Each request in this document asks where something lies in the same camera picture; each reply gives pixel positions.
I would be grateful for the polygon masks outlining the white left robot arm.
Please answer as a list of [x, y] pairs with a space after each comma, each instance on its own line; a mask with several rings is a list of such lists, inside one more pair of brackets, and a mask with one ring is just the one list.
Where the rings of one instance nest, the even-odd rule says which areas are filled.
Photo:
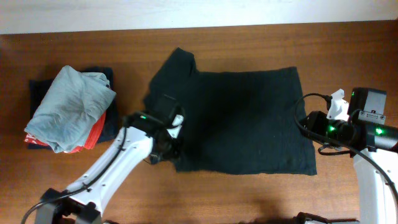
[[179, 132], [185, 110], [176, 99], [161, 96], [152, 109], [124, 117], [123, 126], [112, 145], [64, 191], [48, 189], [35, 212], [35, 223], [62, 223], [75, 215], [75, 223], [101, 223], [104, 210], [130, 172], [142, 161], [151, 164], [180, 157]]

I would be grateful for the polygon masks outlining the dark teal shirt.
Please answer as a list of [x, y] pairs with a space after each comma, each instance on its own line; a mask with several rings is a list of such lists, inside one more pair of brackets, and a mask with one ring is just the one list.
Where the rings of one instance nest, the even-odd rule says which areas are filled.
[[144, 105], [171, 96], [185, 110], [179, 172], [316, 175], [315, 149], [295, 123], [305, 116], [295, 67], [201, 72], [175, 49], [149, 84]]

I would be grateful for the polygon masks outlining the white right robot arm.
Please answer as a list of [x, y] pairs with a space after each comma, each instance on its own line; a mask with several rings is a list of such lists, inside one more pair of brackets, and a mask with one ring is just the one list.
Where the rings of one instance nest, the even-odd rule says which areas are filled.
[[385, 124], [387, 93], [353, 88], [322, 95], [327, 112], [295, 118], [300, 132], [321, 146], [321, 155], [349, 154], [359, 185], [358, 223], [397, 223], [397, 128]]

